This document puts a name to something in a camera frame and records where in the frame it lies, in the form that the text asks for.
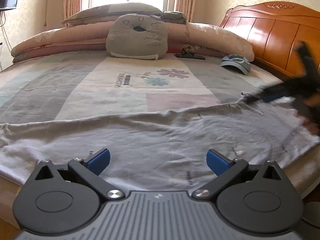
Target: pillow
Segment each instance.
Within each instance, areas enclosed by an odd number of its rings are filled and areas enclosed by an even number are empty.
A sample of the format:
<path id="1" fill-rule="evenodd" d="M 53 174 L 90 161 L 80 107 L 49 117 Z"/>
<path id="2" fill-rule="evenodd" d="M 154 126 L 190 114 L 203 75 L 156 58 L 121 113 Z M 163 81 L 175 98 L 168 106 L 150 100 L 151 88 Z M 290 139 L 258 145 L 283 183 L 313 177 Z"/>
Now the pillow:
<path id="1" fill-rule="evenodd" d="M 165 23 L 154 15 L 120 16 L 109 31 L 106 48 L 113 57 L 161 58 L 168 50 Z"/>
<path id="2" fill-rule="evenodd" d="M 68 23 L 71 26 L 77 26 L 97 22 L 109 22 L 115 21 L 121 15 L 130 13 L 137 13 L 140 15 L 162 15 L 162 11 L 158 8 L 145 3 L 115 3 L 83 10 L 70 16 L 68 19 L 64 20 L 62 24 Z"/>

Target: flower print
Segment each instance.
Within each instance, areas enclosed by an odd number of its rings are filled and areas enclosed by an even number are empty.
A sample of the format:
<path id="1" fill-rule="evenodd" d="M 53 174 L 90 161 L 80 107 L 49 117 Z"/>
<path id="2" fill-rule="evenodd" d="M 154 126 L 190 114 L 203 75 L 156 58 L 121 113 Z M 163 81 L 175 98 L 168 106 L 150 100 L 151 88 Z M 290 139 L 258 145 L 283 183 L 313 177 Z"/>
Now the flower print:
<path id="1" fill-rule="evenodd" d="M 148 78 L 148 80 L 145 80 L 145 83 L 153 86 L 163 87 L 169 85 L 170 81 L 164 78 Z"/>
<path id="2" fill-rule="evenodd" d="M 176 69 L 161 69 L 160 71 L 157 71 L 159 73 L 159 75 L 162 76 L 167 76 L 169 75 L 169 77 L 178 77 L 178 78 L 189 78 L 186 75 L 189 75 L 189 72 L 184 72 L 183 70 L 176 70 Z"/>

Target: wooden headboard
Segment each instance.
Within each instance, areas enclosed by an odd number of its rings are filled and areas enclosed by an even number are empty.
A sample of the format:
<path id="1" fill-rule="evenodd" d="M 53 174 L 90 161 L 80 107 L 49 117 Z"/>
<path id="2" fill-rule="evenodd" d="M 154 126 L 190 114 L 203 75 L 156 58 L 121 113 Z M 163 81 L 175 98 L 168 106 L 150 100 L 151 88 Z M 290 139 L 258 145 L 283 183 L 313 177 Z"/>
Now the wooden headboard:
<path id="1" fill-rule="evenodd" d="M 287 76 L 304 73 L 294 48 L 305 41 L 320 64 L 320 12 L 292 2 L 237 6 L 226 12 L 221 28 L 248 40 L 255 59 Z"/>

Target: pink quilt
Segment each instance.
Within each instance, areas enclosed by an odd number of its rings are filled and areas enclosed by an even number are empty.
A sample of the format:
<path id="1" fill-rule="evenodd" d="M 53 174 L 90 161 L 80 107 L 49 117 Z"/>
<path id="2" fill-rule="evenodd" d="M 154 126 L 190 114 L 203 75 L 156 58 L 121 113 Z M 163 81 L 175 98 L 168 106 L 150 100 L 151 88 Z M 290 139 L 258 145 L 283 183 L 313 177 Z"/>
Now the pink quilt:
<path id="1" fill-rule="evenodd" d="M 70 26 L 39 33 L 15 46 L 13 62 L 62 52 L 106 50 L 105 41 L 114 22 Z M 238 54 L 254 60 L 250 43 L 238 35 L 208 24 L 165 23 L 168 30 L 169 52 L 181 51 L 184 44 L 194 46 L 197 54 L 224 57 Z"/>

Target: folded gray cloth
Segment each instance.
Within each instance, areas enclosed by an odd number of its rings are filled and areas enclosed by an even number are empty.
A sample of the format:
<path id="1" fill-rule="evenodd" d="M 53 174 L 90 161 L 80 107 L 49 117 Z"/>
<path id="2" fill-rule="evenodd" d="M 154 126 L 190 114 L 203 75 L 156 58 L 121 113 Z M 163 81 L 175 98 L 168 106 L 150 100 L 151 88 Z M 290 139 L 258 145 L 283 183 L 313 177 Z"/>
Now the folded gray cloth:
<path id="1" fill-rule="evenodd" d="M 169 23 L 186 24 L 187 19 L 182 12 L 165 11 L 161 16 L 161 20 Z"/>

